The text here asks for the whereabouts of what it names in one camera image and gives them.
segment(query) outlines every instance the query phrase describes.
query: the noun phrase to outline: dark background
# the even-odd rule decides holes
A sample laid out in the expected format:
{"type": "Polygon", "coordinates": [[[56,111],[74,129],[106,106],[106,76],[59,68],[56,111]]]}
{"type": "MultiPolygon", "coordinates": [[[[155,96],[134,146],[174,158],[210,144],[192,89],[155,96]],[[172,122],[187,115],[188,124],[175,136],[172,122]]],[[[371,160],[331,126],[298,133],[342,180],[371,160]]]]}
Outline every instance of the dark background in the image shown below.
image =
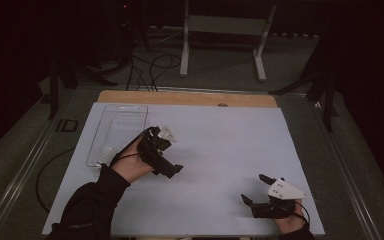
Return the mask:
{"type": "MultiPolygon", "coordinates": [[[[143,2],[142,17],[146,26],[183,25],[183,1],[143,2]]],[[[256,11],[260,3],[256,1],[241,1],[242,8],[232,7],[237,1],[195,2],[191,12],[245,17],[260,14],[256,11]]],[[[100,26],[82,24],[87,21],[79,7],[82,4],[80,0],[0,1],[0,138],[42,96],[37,83],[49,75],[52,43],[56,41],[63,47],[70,46],[70,51],[75,52],[82,64],[96,61],[99,51],[93,35],[88,35],[91,30],[88,27],[92,26],[93,30],[100,26]],[[65,37],[61,38],[56,29],[66,33],[65,37]],[[75,43],[77,47],[73,48],[69,43],[75,43]]],[[[384,173],[384,1],[280,4],[271,33],[285,33],[286,37],[294,34],[322,36],[318,54],[309,60],[307,67],[310,70],[325,67],[323,60],[338,49],[343,50],[335,75],[336,90],[343,94],[384,173]],[[326,28],[330,21],[334,24],[326,28]]]]}

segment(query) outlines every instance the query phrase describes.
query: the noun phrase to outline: white tabletop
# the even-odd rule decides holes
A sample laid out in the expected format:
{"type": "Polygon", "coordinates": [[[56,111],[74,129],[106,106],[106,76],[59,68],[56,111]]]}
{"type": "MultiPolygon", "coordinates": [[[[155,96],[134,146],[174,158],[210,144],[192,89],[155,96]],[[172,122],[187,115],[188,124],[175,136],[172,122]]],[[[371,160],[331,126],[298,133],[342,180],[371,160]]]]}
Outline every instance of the white tabletop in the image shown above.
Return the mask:
{"type": "MultiPolygon", "coordinates": [[[[81,185],[97,180],[86,166],[102,113],[95,103],[43,229],[60,221],[81,185]]],[[[271,219],[255,219],[241,199],[267,202],[270,186],[259,174],[285,180],[310,194],[303,205],[311,232],[324,234],[311,191],[279,108],[146,105],[150,125],[168,125],[178,141],[164,152],[183,165],[172,179],[148,174],[132,184],[115,210],[114,236],[270,236],[271,219]]]]}

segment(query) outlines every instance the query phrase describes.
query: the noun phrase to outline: black sleeve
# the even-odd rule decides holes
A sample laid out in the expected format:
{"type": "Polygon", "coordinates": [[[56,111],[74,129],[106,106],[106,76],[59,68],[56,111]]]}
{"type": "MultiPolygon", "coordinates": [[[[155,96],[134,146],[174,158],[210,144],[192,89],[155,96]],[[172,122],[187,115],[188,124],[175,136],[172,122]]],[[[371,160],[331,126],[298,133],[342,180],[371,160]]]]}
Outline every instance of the black sleeve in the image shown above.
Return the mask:
{"type": "Polygon", "coordinates": [[[87,183],[73,194],[64,208],[61,223],[52,225],[46,239],[110,239],[114,209],[130,183],[102,165],[96,183],[87,183]]]}
{"type": "Polygon", "coordinates": [[[280,235],[279,240],[314,240],[310,232],[310,225],[307,223],[300,230],[280,235]]]}

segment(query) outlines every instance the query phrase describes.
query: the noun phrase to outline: clear plastic tray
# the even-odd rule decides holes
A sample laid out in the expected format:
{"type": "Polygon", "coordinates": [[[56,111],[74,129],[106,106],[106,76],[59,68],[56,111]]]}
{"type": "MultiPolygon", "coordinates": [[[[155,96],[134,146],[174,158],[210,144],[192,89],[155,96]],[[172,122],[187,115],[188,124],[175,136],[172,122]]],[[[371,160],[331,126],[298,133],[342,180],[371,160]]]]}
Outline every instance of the clear plastic tray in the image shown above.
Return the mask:
{"type": "Polygon", "coordinates": [[[147,106],[108,104],[102,113],[86,165],[99,167],[113,159],[147,127],[147,106]]]}

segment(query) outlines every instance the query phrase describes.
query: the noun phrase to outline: person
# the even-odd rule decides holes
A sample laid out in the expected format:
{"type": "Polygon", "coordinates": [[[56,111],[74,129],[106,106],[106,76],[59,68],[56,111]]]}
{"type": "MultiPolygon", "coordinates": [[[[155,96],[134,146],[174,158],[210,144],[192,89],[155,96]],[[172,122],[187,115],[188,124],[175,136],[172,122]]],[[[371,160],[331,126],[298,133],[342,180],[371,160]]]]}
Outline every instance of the person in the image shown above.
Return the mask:
{"type": "MultiPolygon", "coordinates": [[[[138,155],[140,140],[137,139],[122,150],[120,157],[111,162],[111,167],[103,164],[97,182],[87,183],[75,191],[64,208],[60,223],[52,224],[47,240],[111,238],[114,209],[124,191],[137,179],[154,171],[138,155]]],[[[295,213],[302,216],[300,202],[296,206],[295,213]]],[[[282,240],[314,239],[308,223],[296,215],[274,221],[282,234],[282,240]]]]}

